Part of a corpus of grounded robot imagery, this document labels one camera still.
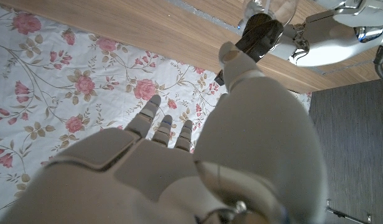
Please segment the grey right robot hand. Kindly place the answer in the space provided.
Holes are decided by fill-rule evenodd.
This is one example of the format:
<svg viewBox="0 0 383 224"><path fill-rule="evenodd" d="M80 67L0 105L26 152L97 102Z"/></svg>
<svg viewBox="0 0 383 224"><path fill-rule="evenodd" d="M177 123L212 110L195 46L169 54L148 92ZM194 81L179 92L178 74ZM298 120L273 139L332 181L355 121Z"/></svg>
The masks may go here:
<svg viewBox="0 0 383 224"><path fill-rule="evenodd" d="M153 96L126 126L55 156L2 223L323 223L328 184L313 123L300 102L233 43L219 50L227 93L195 144L172 118L152 139Z"/></svg>

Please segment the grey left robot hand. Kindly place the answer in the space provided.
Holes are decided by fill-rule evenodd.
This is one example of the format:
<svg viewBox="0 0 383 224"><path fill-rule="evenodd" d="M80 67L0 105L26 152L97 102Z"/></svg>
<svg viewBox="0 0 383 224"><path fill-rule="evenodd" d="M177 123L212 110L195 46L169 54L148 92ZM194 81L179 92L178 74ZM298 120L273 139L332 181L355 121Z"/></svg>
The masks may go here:
<svg viewBox="0 0 383 224"><path fill-rule="evenodd" d="M298 67L317 67L383 45L383 0L317 3L327 10L285 26L272 55Z"/></svg>

